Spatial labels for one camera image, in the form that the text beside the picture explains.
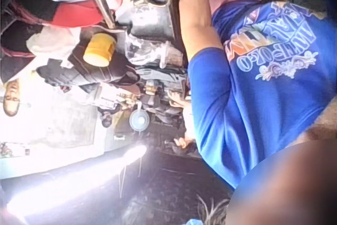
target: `red fabric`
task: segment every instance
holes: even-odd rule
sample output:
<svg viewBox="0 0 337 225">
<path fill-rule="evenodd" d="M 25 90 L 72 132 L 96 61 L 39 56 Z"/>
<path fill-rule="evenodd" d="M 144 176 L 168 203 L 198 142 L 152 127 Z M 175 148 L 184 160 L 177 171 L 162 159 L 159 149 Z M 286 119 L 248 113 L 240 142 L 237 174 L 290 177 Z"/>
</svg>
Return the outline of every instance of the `red fabric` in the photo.
<svg viewBox="0 0 337 225">
<path fill-rule="evenodd" d="M 116 0 L 118 9 L 122 0 Z M 103 16 L 94 0 L 78 3 L 61 3 L 56 10 L 52 25 L 61 27 L 84 27 L 97 24 L 103 20 Z"/>
</svg>

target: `floor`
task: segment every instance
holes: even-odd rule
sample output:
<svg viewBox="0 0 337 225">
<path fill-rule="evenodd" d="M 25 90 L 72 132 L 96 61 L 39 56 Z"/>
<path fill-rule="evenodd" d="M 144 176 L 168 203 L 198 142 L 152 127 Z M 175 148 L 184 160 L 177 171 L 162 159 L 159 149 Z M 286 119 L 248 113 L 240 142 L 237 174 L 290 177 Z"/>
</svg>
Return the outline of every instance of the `floor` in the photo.
<svg viewBox="0 0 337 225">
<path fill-rule="evenodd" d="M 77 87 L 64 94 L 31 76 L 23 85 L 18 114 L 9 118 L 0 110 L 1 141 L 26 144 L 30 154 L 0 159 L 0 179 L 62 167 L 126 145 L 114 142 L 113 128 L 102 127 L 96 107 L 85 99 Z"/>
</svg>

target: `merchandise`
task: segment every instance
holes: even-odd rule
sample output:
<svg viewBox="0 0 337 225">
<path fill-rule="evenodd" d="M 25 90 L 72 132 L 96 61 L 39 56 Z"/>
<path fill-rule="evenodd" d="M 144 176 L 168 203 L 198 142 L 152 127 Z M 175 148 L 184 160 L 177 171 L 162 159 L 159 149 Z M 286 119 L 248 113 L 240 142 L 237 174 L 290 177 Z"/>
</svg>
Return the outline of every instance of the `merchandise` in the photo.
<svg viewBox="0 0 337 225">
<path fill-rule="evenodd" d="M 125 52 L 128 60 L 134 65 L 145 65 L 156 61 L 162 69 L 167 64 L 177 67 L 183 65 L 183 54 L 168 41 L 165 43 L 149 41 L 129 34 L 125 40 Z"/>
<path fill-rule="evenodd" d="M 104 33 L 93 35 L 83 59 L 93 66 L 107 67 L 116 48 L 116 40 Z"/>
<path fill-rule="evenodd" d="M 66 60 L 80 42 L 81 28 L 43 27 L 26 42 L 27 48 L 37 57 Z"/>
</svg>

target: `clear plastic bag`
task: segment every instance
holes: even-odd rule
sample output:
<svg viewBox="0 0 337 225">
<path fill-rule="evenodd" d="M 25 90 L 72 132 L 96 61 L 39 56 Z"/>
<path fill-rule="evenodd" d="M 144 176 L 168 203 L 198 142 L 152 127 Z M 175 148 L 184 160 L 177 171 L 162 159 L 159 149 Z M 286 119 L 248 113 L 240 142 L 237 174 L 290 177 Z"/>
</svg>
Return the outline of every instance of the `clear plastic bag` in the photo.
<svg viewBox="0 0 337 225">
<path fill-rule="evenodd" d="M 162 69 L 167 64 L 177 67 L 183 65 L 183 54 L 169 41 L 166 43 L 149 41 L 129 34 L 125 40 L 125 52 L 128 60 L 134 65 L 158 62 Z"/>
</svg>

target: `round container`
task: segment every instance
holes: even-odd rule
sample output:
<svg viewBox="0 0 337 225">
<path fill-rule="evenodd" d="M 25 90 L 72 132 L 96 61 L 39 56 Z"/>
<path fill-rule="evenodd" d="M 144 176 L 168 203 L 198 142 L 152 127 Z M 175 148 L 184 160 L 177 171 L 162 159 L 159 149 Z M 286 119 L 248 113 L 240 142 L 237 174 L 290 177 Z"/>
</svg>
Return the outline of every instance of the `round container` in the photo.
<svg viewBox="0 0 337 225">
<path fill-rule="evenodd" d="M 95 34 L 86 47 L 83 59 L 88 64 L 107 67 L 115 48 L 116 41 L 112 36 L 103 33 Z"/>
<path fill-rule="evenodd" d="M 133 130 L 142 132 L 150 124 L 150 117 L 146 111 L 136 110 L 132 112 L 129 123 Z"/>
</svg>

